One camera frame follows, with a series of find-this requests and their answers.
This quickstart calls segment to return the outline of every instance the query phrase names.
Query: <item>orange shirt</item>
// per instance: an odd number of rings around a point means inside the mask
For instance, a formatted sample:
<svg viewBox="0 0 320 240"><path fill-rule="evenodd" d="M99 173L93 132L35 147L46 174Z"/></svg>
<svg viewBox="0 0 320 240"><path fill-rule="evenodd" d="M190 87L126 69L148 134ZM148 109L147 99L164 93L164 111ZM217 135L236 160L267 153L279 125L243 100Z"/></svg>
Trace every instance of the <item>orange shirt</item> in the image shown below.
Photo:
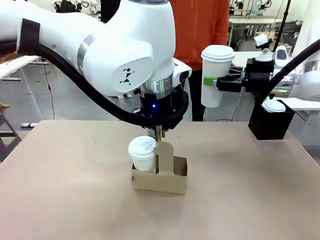
<svg viewBox="0 0 320 240"><path fill-rule="evenodd" d="M201 52L209 45L226 45L229 0L170 0L176 34L174 57L202 68Z"/></svg>

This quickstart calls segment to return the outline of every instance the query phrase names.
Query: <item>black strap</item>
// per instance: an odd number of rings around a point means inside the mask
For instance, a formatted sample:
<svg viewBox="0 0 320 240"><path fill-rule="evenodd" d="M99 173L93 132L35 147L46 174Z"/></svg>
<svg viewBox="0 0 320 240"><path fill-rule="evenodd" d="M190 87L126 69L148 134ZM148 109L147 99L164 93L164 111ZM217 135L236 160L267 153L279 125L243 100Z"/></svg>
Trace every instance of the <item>black strap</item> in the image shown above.
<svg viewBox="0 0 320 240"><path fill-rule="evenodd" d="M22 19L19 55L33 56L39 51L40 23Z"/></svg>

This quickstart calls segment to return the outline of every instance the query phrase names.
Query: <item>cardboard box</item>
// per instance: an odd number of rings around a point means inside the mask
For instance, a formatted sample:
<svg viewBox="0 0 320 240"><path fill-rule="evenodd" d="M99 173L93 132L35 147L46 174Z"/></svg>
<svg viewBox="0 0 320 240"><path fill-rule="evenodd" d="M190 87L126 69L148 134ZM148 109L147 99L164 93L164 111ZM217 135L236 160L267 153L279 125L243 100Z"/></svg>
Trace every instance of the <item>cardboard box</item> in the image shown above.
<svg viewBox="0 0 320 240"><path fill-rule="evenodd" d="M132 185L135 189L185 194L188 165L184 157L174 156L174 147L159 141L154 149L158 155L156 173L139 171L132 165Z"/></svg>

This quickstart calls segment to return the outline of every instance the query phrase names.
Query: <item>white cup lid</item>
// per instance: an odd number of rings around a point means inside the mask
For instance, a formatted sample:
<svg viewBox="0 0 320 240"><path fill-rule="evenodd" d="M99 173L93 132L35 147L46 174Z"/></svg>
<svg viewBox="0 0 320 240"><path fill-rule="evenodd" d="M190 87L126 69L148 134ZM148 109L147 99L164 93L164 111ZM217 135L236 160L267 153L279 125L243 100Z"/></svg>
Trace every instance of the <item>white cup lid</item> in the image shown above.
<svg viewBox="0 0 320 240"><path fill-rule="evenodd" d="M128 152L133 158L148 159L155 156L156 146L157 141L153 137L138 136L130 142Z"/></svg>
<svg viewBox="0 0 320 240"><path fill-rule="evenodd" d="M229 46L210 45L207 46L201 54L201 57L210 62L229 62L235 58L234 50Z"/></svg>
<svg viewBox="0 0 320 240"><path fill-rule="evenodd" d="M265 100L262 107L270 113L283 113L286 111L286 106L281 102L273 99Z"/></svg>

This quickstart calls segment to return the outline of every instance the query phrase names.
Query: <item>floor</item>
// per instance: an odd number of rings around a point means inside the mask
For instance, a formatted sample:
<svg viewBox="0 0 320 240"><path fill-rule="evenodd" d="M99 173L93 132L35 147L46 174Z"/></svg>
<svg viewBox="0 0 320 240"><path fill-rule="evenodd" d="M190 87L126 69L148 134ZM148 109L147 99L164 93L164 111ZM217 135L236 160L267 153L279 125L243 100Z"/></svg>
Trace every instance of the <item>floor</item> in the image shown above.
<svg viewBox="0 0 320 240"><path fill-rule="evenodd" d="M20 128L21 123L37 123L40 120L53 119L52 102L46 75L51 86L55 119L117 120L114 116L97 106L55 66L47 65L45 71L43 65L29 64L23 70L33 94L29 93L28 87L23 81L0 81L0 102L10 104L9 108L1 109L1 111L15 130L28 131L27 129ZM189 92L188 83L185 86L185 90ZM219 107L206 109L204 120L213 122L232 119L238 98L238 93L225 92ZM129 112L140 106L140 101L137 98L112 98L111 101ZM246 94L244 101L245 107L240 113L239 120L249 121L254 102L251 94ZM190 106L184 116L184 121L191 120ZM302 119L295 116L289 128L295 137L299 136L299 129L302 124ZM6 130L7 128L0 127L0 131ZM316 161L320 159L320 147L317 144L304 145L303 142L301 144Z"/></svg>

